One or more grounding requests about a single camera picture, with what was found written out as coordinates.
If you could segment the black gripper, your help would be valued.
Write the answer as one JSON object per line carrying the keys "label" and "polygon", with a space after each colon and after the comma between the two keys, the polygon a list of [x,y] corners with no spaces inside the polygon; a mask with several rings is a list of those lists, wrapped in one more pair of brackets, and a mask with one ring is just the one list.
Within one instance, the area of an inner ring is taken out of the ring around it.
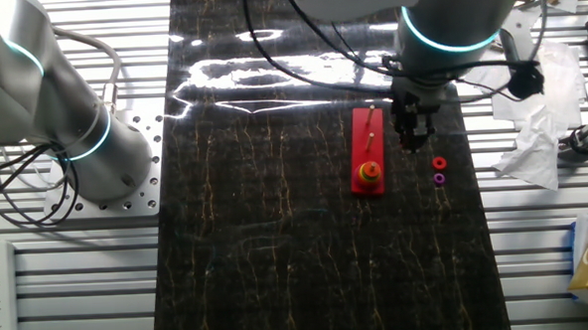
{"label": "black gripper", "polygon": [[394,129],[401,131],[402,148],[414,153],[435,133],[431,115],[418,110],[437,110],[444,103],[444,87],[398,77],[391,81],[390,90]]}

